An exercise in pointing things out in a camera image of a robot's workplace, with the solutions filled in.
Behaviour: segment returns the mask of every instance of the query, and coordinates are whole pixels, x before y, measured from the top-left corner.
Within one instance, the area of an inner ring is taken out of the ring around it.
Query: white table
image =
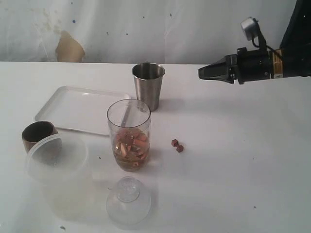
[[[115,163],[108,137],[72,133],[87,142],[101,191],[93,214],[64,221],[23,171],[21,132],[60,86],[134,97],[132,66],[0,63],[0,232],[64,232],[60,226],[66,233],[122,232],[109,221],[105,199],[128,173]],[[152,158],[131,174],[154,197],[138,232],[311,232],[311,79],[229,85],[198,79],[201,66],[164,67],[160,107],[152,113]],[[172,148],[174,138],[183,153]]]

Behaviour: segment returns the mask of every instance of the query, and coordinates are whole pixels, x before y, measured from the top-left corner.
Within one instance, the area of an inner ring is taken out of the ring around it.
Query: glass jar
[[[150,115],[148,105],[139,100],[120,100],[107,111],[112,151],[125,171],[136,171],[148,162]]]

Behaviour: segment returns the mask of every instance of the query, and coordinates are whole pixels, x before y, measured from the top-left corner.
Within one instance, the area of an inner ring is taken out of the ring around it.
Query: plastic container lid
[[[121,229],[131,230],[148,215],[151,208],[149,190],[139,180],[127,176],[110,191],[106,209],[110,219]]]
[[[87,147],[81,139],[54,134],[31,148],[25,169],[41,185],[58,184],[76,176],[87,160]]]

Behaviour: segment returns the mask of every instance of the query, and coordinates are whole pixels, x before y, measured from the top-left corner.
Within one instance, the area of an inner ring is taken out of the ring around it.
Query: white tray
[[[62,86],[35,116],[60,129],[109,135],[107,110],[115,102],[129,99],[125,93]]]

